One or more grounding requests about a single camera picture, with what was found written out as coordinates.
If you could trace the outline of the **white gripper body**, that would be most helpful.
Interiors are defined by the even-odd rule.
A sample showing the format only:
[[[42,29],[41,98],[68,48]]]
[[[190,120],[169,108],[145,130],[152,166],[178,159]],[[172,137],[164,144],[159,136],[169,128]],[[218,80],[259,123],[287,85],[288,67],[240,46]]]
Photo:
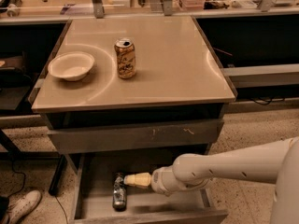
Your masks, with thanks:
[[[150,186],[158,194],[171,196],[177,192],[185,192],[196,189],[205,189],[212,182],[211,178],[204,178],[190,174],[186,180],[181,180],[175,176],[172,166],[166,166],[156,169],[151,175]]]

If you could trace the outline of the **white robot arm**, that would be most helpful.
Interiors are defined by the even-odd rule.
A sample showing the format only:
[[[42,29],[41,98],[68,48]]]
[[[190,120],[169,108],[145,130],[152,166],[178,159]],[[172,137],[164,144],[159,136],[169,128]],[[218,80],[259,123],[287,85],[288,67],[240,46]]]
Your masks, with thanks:
[[[270,224],[299,224],[298,137],[214,155],[183,154],[151,174],[127,175],[124,183],[169,196],[200,189],[212,178],[273,184]]]

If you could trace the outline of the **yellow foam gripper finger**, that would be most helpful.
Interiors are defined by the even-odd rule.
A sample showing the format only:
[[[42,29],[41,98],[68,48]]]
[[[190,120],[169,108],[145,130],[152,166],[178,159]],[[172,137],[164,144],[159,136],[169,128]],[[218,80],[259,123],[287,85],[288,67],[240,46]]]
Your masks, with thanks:
[[[124,178],[124,184],[131,187],[147,188],[151,182],[151,174],[138,173],[135,175],[127,175]]]

